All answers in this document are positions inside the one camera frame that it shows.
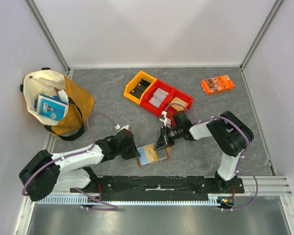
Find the yellow bag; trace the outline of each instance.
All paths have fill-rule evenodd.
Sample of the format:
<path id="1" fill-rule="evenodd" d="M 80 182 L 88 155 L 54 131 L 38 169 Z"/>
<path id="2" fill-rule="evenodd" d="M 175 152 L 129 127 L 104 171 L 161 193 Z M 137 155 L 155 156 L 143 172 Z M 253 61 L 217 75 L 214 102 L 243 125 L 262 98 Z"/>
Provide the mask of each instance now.
<path id="1" fill-rule="evenodd" d="M 59 122 L 39 115 L 34 108 L 38 95 L 57 95 L 54 89 L 55 87 L 58 90 L 65 89 L 69 99 L 68 111 Z M 61 73 L 50 70 L 49 68 L 42 68 L 41 71 L 27 74 L 24 78 L 23 85 L 21 85 L 21 91 L 24 93 L 27 110 L 54 136 L 59 136 L 65 141 L 73 141 L 83 135 L 84 123 L 95 103 L 94 98 L 88 91 L 76 85 Z M 71 136 L 61 136 L 76 129 L 79 130 Z"/>

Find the blue box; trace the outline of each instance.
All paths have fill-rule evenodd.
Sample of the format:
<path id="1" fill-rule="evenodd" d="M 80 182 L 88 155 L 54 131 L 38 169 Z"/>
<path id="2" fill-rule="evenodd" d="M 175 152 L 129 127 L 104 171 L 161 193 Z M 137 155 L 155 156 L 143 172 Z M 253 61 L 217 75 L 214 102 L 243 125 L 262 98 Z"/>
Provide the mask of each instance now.
<path id="1" fill-rule="evenodd" d="M 68 111 L 68 104 L 45 94 L 38 96 L 37 113 L 55 121 L 60 121 Z"/>

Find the red plastic tray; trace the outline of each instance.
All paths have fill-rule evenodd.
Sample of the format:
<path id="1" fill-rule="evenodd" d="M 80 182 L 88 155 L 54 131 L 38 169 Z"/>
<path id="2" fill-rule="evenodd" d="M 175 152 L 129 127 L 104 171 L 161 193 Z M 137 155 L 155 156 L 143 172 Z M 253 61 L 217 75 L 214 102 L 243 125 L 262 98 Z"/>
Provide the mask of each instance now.
<path id="1" fill-rule="evenodd" d="M 159 108 L 153 106 L 151 103 L 149 103 L 150 99 L 153 97 L 154 92 L 161 88 L 162 90 L 168 92 L 168 96 L 162 101 Z M 168 85 L 167 83 L 164 83 L 163 81 L 160 81 L 157 79 L 155 83 L 149 88 L 149 90 L 144 94 L 142 101 L 140 103 L 141 106 L 143 106 L 145 109 L 151 111 L 153 114 L 157 115 L 158 117 L 161 116 L 162 111 L 168 106 L 168 104 L 173 100 L 174 97 L 178 97 L 181 100 L 185 101 L 187 103 L 186 108 L 189 109 L 192 105 L 192 102 L 194 100 L 193 97 L 183 93 L 182 91 L 173 88 L 172 86 Z M 176 110 L 173 107 L 169 107 L 167 109 L 167 117 L 171 119 L 172 124 L 174 125 L 174 121 L 172 119 L 172 115 L 176 112 Z"/>
<path id="2" fill-rule="evenodd" d="M 186 108 L 189 109 L 193 103 L 194 98 L 183 93 L 180 90 L 174 89 L 168 96 L 167 98 L 161 103 L 159 109 L 161 110 L 160 115 L 162 113 L 163 110 L 165 110 L 165 108 L 168 106 L 168 104 L 173 100 L 173 98 L 178 97 L 181 100 L 185 101 L 187 103 Z M 173 125 L 175 125 L 172 115 L 177 112 L 177 110 L 173 107 L 169 107 L 167 109 L 167 117 L 171 119 L 171 122 L 173 123 Z"/>
<path id="3" fill-rule="evenodd" d="M 156 114 L 159 117 L 159 116 L 161 116 L 161 113 L 162 113 L 163 109 L 165 109 L 165 108 L 162 109 L 162 104 L 163 104 L 163 102 L 165 102 L 165 100 L 168 98 L 169 95 L 161 103 L 159 108 L 157 108 L 156 106 L 153 106 L 151 103 L 149 103 L 149 101 L 153 97 L 153 94 L 155 93 L 155 91 L 158 88 L 168 92 L 169 95 L 174 90 L 174 88 L 172 86 L 170 86 L 167 83 L 164 83 L 163 81 L 160 81 L 159 79 L 157 79 L 155 81 L 155 83 L 148 89 L 148 91 L 143 96 L 143 99 L 142 99 L 140 105 L 143 106 L 145 109 L 151 111 L 153 114 Z"/>

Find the red wire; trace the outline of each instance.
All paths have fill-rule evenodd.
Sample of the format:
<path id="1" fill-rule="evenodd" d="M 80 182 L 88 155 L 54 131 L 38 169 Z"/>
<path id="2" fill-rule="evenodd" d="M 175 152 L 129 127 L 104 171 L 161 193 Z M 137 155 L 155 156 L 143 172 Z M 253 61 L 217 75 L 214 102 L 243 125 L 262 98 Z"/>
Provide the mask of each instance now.
<path id="1" fill-rule="evenodd" d="M 101 187 L 100 187 L 100 184 L 98 184 L 99 186 L 99 196 L 101 197 Z"/>

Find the white wall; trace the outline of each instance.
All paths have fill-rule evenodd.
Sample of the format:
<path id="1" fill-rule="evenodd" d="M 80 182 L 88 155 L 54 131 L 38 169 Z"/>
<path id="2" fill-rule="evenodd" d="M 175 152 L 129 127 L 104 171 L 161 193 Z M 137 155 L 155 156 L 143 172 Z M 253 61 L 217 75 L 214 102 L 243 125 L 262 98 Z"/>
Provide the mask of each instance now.
<path id="1" fill-rule="evenodd" d="M 19 172 L 43 148 L 47 131 L 26 112 L 24 76 L 64 72 L 23 0 L 0 0 L 0 235 L 13 233 L 23 196 Z"/>
<path id="2" fill-rule="evenodd" d="M 282 5 L 245 74 L 275 169 L 294 194 L 294 0 Z"/>
<path id="3" fill-rule="evenodd" d="M 71 67 L 239 65 L 274 0 L 35 0 Z"/>

